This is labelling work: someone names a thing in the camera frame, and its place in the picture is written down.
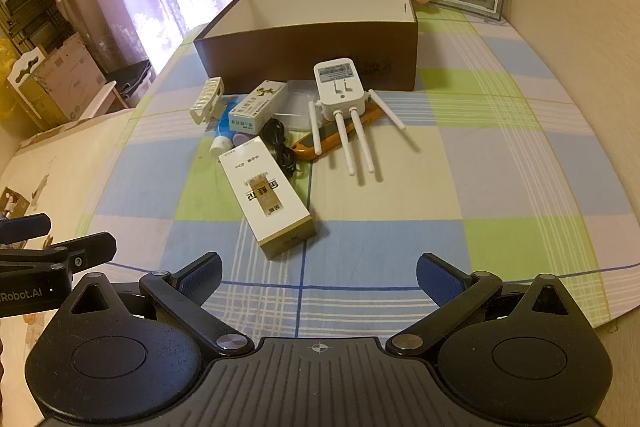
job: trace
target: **white box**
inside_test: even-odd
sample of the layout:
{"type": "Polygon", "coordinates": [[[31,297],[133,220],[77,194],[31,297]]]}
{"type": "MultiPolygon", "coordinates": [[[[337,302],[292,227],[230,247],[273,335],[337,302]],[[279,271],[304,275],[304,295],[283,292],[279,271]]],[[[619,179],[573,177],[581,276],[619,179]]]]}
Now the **white box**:
{"type": "Polygon", "coordinates": [[[268,258],[316,235],[309,211],[260,137],[224,153],[220,163],[268,258]]]}
{"type": "Polygon", "coordinates": [[[287,84],[265,80],[229,112],[229,129],[258,134],[287,98],[287,84]]]}

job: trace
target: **plaid bed sheet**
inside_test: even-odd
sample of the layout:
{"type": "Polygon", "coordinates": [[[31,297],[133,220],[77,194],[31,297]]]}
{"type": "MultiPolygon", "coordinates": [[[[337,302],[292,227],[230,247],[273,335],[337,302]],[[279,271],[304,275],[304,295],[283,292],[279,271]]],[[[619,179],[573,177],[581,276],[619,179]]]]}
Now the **plaid bed sheet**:
{"type": "MultiPolygon", "coordinates": [[[[267,261],[188,109],[207,75],[186,39],[133,114],[78,233],[118,242],[112,281],[206,251],[223,283],[204,308],[251,335],[377,335],[435,309],[415,263],[527,282],[555,273],[595,327],[640,303],[640,228],[590,126],[507,22],[422,7],[414,92],[381,92],[407,124],[367,128],[378,173],[340,149],[293,183],[318,236],[267,261]]],[[[290,133],[295,140],[300,134],[290,133]]]]}

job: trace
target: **plastic container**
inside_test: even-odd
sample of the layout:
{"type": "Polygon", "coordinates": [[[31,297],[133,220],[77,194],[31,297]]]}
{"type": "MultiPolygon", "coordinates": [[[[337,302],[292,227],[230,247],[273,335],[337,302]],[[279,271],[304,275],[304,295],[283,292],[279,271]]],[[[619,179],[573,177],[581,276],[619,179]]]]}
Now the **plastic container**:
{"type": "MultiPolygon", "coordinates": [[[[282,122],[285,129],[292,131],[310,131],[309,101],[318,100],[318,86],[313,80],[290,80],[287,82],[287,98],[273,115],[282,122]]],[[[324,124],[322,111],[316,108],[318,125],[324,124]]]]}
{"type": "Polygon", "coordinates": [[[236,134],[234,134],[234,137],[232,138],[232,142],[234,143],[234,147],[238,147],[240,145],[242,145],[243,143],[247,143],[249,140],[254,139],[255,136],[251,136],[250,134],[245,134],[243,132],[237,132],[236,134]]]}

